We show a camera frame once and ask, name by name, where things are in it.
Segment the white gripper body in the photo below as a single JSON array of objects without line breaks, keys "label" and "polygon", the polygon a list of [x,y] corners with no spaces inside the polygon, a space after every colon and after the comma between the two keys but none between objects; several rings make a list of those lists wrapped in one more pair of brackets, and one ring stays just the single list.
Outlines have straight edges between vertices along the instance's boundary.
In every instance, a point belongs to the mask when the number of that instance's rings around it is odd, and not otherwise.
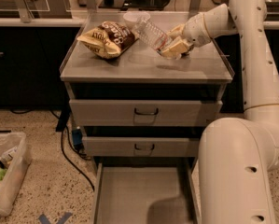
[{"label": "white gripper body", "polygon": [[191,17],[185,23],[182,36],[196,48],[211,42],[211,36],[207,32],[203,13]]}]

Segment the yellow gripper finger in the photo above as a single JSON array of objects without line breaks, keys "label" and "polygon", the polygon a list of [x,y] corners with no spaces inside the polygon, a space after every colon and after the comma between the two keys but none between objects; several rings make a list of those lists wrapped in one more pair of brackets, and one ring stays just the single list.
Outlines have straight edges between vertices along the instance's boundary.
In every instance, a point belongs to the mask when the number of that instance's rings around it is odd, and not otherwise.
[{"label": "yellow gripper finger", "polygon": [[183,34],[185,25],[184,24],[179,24],[172,30],[170,30],[167,35],[171,37],[172,39],[176,39],[177,37],[181,36]]},{"label": "yellow gripper finger", "polygon": [[186,38],[178,36],[160,51],[160,55],[167,59],[180,59],[183,55],[188,55],[193,48],[193,43],[187,41]]}]

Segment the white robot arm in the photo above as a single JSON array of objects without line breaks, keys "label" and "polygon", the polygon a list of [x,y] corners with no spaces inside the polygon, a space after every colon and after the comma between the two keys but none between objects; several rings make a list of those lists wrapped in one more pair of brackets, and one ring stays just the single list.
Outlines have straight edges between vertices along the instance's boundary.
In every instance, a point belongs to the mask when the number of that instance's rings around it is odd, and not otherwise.
[{"label": "white robot arm", "polygon": [[202,224],[276,224],[268,172],[279,167],[279,74],[265,0],[229,0],[169,32],[194,47],[240,37],[244,115],[210,123],[199,145]]}]

